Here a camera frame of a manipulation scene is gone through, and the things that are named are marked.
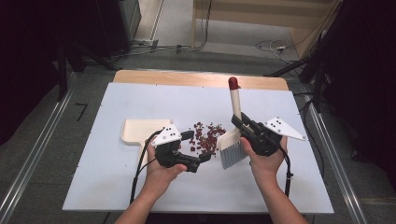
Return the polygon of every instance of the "wire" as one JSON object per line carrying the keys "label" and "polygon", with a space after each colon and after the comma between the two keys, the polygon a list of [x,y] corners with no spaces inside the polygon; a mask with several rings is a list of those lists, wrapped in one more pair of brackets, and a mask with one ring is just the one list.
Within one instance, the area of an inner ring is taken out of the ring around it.
{"label": "wire", "polygon": [[157,160],[157,159],[154,158],[154,159],[152,159],[151,161],[149,161],[148,163],[146,163],[146,165],[144,165],[144,166],[140,169],[139,175],[140,175],[140,173],[142,172],[142,170],[145,169],[146,166],[148,166],[150,163],[152,163],[152,162],[154,162],[154,161],[156,161],[156,160]]}
{"label": "wire", "polygon": [[291,163],[290,163],[290,158],[286,150],[280,145],[280,143],[275,142],[272,138],[267,136],[266,134],[263,135],[267,141],[270,142],[270,144],[277,146],[277,148],[282,151],[284,160],[286,164],[288,165],[288,170],[286,172],[286,185],[285,185],[285,194],[289,197],[290,193],[290,184],[291,184],[291,178],[293,177],[293,174],[291,173]]}
{"label": "wire", "polygon": [[[201,6],[204,5],[204,0],[201,0]],[[204,8],[201,7],[201,33],[204,32]]]}
{"label": "wire", "polygon": [[298,95],[313,95],[314,93],[312,91],[308,92],[299,92],[299,93],[294,93],[293,96],[298,96]]}
{"label": "wire", "polygon": [[299,73],[298,71],[296,71],[296,69],[297,69],[297,68],[293,68],[293,71],[294,71],[294,73],[295,73],[296,75],[292,74],[291,71],[289,71],[288,74],[289,74],[291,77],[299,76],[301,72]]}
{"label": "wire", "polygon": [[106,224],[106,223],[107,223],[107,220],[108,220],[108,218],[110,217],[110,214],[111,214],[111,213],[107,213],[107,214],[106,214],[105,219],[103,219],[102,224]]}
{"label": "wire", "polygon": [[313,100],[311,99],[311,100],[309,100],[308,102],[306,102],[306,103],[305,103],[305,106],[301,109],[301,110],[304,111],[304,113],[303,113],[303,125],[304,125],[304,127],[305,127],[305,129],[306,129],[306,131],[307,131],[307,133],[308,133],[308,135],[309,135],[309,137],[310,137],[310,139],[312,140],[312,142],[314,143],[315,147],[317,148],[317,151],[318,151],[318,154],[319,154],[319,158],[320,158],[320,164],[321,164],[321,172],[320,172],[320,175],[321,175],[321,177],[322,177],[322,179],[323,179],[323,178],[324,178],[324,172],[325,172],[325,166],[324,166],[323,155],[322,155],[322,152],[321,152],[320,148],[318,147],[317,141],[315,140],[314,136],[313,136],[312,133],[309,131],[309,129],[308,129],[307,125],[306,125],[306,114],[307,114],[307,112],[308,112],[309,106],[310,106],[312,103],[313,103]]}
{"label": "wire", "polygon": [[159,134],[162,130],[157,131],[155,133],[153,133],[148,140],[146,141],[145,146],[143,147],[142,153],[140,154],[140,159],[139,159],[139,163],[137,164],[137,168],[136,168],[136,174],[134,175],[134,183],[132,184],[132,192],[131,192],[131,200],[130,203],[132,203],[134,201],[134,193],[136,192],[136,184],[137,184],[137,179],[139,177],[140,172],[142,172],[143,168],[145,168],[149,163],[147,163],[146,165],[144,165],[142,168],[140,168],[142,166],[142,162],[143,162],[143,158],[145,157],[147,148],[149,146],[149,143],[151,142],[152,138]]}
{"label": "wire", "polygon": [[[160,50],[165,50],[165,49],[175,49],[175,50],[186,50],[186,51],[198,51],[201,50],[205,47],[206,43],[207,43],[207,36],[208,36],[208,29],[209,29],[209,21],[210,21],[210,12],[212,9],[212,1],[210,0],[209,2],[209,7],[207,9],[207,14],[206,14],[206,22],[205,22],[205,38],[203,43],[201,44],[200,47],[198,48],[191,48],[190,46],[185,46],[185,45],[177,45],[177,46],[157,46],[155,49],[151,49],[151,50],[147,50],[147,51],[142,51],[142,52],[137,52],[137,53],[128,53],[128,54],[123,54],[120,56],[116,56],[116,57],[123,57],[123,56],[129,56],[129,55],[141,55],[141,54],[146,54],[146,53],[152,53],[152,52],[156,52],[156,51],[160,51]],[[134,49],[145,49],[145,48],[152,48],[151,45],[144,45],[144,46],[138,46],[135,48],[130,49],[134,50]]]}
{"label": "wire", "polygon": [[287,43],[287,45],[285,46],[285,48],[289,45],[289,42],[286,41],[286,40],[273,40],[273,41],[271,41],[271,43],[270,43],[270,50],[271,50],[271,52],[273,52],[273,53],[275,54],[275,56],[276,56],[278,59],[282,60],[283,62],[285,62],[285,63],[292,63],[292,62],[287,61],[287,60],[283,59],[282,57],[280,57],[280,53],[281,53],[283,50],[282,50],[279,54],[277,54],[277,53],[274,52],[274,50],[273,50],[273,48],[272,48],[272,45],[273,45],[274,42],[278,42],[278,41],[284,41],[285,43]]}
{"label": "wire", "polygon": [[293,47],[297,47],[297,45],[299,45],[299,44],[305,42],[305,40],[306,40],[309,36],[311,36],[311,35],[314,33],[314,31],[315,31],[321,24],[323,24],[327,19],[329,19],[330,16],[334,15],[335,12],[336,12],[336,10],[334,10],[333,12],[330,10],[330,11],[329,11],[329,14],[327,14],[326,18],[325,18],[324,20],[322,20],[320,23],[318,23],[318,25],[316,25],[315,28],[312,29],[312,31],[311,31],[303,40],[297,42],[297,44],[294,44]]}
{"label": "wire", "polygon": [[277,42],[277,41],[283,41],[283,42],[285,42],[285,43],[287,43],[287,44],[289,45],[289,42],[288,42],[288,41],[278,39],[278,40],[262,40],[262,41],[260,41],[259,43],[255,44],[254,47],[256,47],[256,49],[259,49],[259,50],[262,50],[262,51],[270,51],[269,49],[263,49],[263,48],[262,48],[262,43],[274,42],[274,41],[275,41],[275,42]]}

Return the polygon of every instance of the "metal rail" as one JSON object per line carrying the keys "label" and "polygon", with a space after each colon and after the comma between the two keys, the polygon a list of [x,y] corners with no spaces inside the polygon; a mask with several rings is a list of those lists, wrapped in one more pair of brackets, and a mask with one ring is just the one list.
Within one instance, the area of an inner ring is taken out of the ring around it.
{"label": "metal rail", "polygon": [[58,121],[60,120],[69,99],[74,91],[75,84],[78,81],[78,75],[76,73],[72,73],[69,79],[69,90],[66,95],[62,99],[61,102],[58,102],[54,107],[51,115],[49,116],[49,120],[47,121],[43,131],[38,136],[35,145],[33,146],[29,156],[24,162],[20,172],[17,177],[14,179],[13,183],[9,187],[6,197],[3,200],[0,207],[0,224],[8,223],[11,215],[17,206],[18,201],[20,200],[26,186],[32,177],[33,172],[43,155],[46,146],[52,136],[53,131],[55,130]]}
{"label": "metal rail", "polygon": [[[305,100],[309,101],[310,97],[305,96]],[[349,210],[353,223],[368,223],[361,209],[361,204],[358,197],[356,196],[355,190],[353,189],[352,184],[349,181],[347,172],[338,157],[337,151],[335,150],[334,144],[332,143],[332,139],[330,138],[329,132],[326,129],[321,114],[318,114],[312,105],[309,106],[309,111],[317,127],[320,139],[329,158],[330,165],[332,166],[332,169],[334,171],[335,178],[343,194],[346,206]]]}

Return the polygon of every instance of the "dustpan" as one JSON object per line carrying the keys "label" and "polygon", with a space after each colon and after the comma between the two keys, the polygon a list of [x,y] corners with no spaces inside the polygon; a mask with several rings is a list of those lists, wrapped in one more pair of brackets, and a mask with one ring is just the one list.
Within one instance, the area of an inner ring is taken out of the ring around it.
{"label": "dustpan", "polygon": [[[140,146],[139,161],[146,140],[155,132],[171,124],[170,119],[126,119],[122,126],[121,139],[130,145]],[[142,165],[148,162],[147,153],[144,155]]]}

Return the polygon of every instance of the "forearm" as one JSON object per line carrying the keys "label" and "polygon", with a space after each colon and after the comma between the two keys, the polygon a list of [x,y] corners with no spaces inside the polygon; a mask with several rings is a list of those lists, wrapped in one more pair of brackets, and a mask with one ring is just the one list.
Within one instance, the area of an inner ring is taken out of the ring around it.
{"label": "forearm", "polygon": [[144,224],[155,202],[156,199],[150,197],[150,195],[142,194],[137,196],[134,202],[119,217],[116,224]]}
{"label": "forearm", "polygon": [[276,183],[276,180],[268,182],[266,185],[259,185],[259,189],[273,222],[275,224],[307,223],[306,219]]}

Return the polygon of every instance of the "black equipment stand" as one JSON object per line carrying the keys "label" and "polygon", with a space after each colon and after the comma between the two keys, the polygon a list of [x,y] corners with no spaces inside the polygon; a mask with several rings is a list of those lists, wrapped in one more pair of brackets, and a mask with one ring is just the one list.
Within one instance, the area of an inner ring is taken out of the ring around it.
{"label": "black equipment stand", "polygon": [[59,96],[58,101],[64,98],[67,92],[67,74],[66,74],[66,59],[70,62],[75,72],[83,73],[86,64],[82,61],[80,54],[84,54],[94,59],[97,63],[105,68],[113,71],[121,70],[121,67],[116,67],[112,63],[108,63],[100,56],[91,52],[89,49],[81,46],[80,44],[66,39],[58,41],[58,69],[59,69]]}
{"label": "black equipment stand", "polygon": [[329,46],[330,41],[337,33],[337,29],[340,24],[343,22],[344,18],[351,11],[350,8],[345,7],[345,4],[341,5],[337,16],[335,17],[332,26],[328,30],[323,38],[321,35],[318,38],[318,43],[316,45],[316,49],[305,58],[302,58],[300,61],[291,63],[288,66],[272,73],[269,75],[264,75],[265,77],[281,77],[288,73],[289,71],[296,69],[298,67],[306,66],[303,69],[303,72],[299,75],[299,80],[302,83],[308,83],[313,77],[315,77],[315,87],[314,87],[314,95],[312,97],[312,103],[314,104],[315,109],[318,113],[320,113],[320,95],[321,95],[321,86],[323,83],[323,79],[325,76],[325,62],[323,60],[326,48]]}

